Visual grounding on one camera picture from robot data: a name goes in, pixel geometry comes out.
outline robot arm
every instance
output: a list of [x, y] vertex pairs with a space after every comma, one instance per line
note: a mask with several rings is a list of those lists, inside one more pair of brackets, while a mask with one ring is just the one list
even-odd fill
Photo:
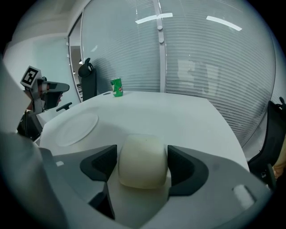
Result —
[[21, 84], [29, 91], [32, 98], [32, 115], [40, 114], [57, 106], [60, 96], [70, 89], [68, 84], [47, 81], [41, 71], [29, 66]]

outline glass wall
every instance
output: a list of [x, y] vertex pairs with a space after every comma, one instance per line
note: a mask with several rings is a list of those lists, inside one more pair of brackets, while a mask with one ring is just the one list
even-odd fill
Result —
[[93, 0], [84, 9], [83, 58], [97, 71], [97, 90], [111, 90], [120, 77], [124, 90], [160, 91], [160, 55], [153, 0]]
[[[165, 53], [159, 52], [158, 17]], [[100, 93], [116, 77], [124, 90], [159, 92], [160, 60], [166, 59], [165, 92], [207, 98], [242, 146], [273, 91], [273, 41], [246, 1], [92, 0], [84, 10], [82, 48], [97, 70]]]

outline plate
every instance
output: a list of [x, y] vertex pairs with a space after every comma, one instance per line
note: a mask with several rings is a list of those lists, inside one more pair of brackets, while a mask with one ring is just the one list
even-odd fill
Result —
[[56, 137], [56, 144], [58, 146], [69, 146], [88, 135], [97, 124], [97, 114], [78, 114], [66, 121]]

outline white table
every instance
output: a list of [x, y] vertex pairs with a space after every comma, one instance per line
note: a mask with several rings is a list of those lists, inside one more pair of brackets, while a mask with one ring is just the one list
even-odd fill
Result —
[[[55, 140], [61, 125], [84, 112], [98, 115], [95, 128], [73, 145], [58, 146]], [[125, 91], [118, 98], [111, 93], [91, 98], [49, 121], [40, 147], [61, 155], [116, 144], [120, 152], [128, 134], [156, 135], [166, 147], [181, 146], [225, 157], [248, 170], [236, 136], [207, 99], [169, 93]], [[136, 228], [166, 202], [170, 175], [162, 189], [137, 190], [122, 186], [115, 168], [108, 186], [116, 221]]]

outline green soda can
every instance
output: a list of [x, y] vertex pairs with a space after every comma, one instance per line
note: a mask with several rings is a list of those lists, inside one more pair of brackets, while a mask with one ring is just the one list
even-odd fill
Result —
[[121, 83], [121, 78], [110, 80], [112, 92], [115, 97], [123, 95], [123, 88]]

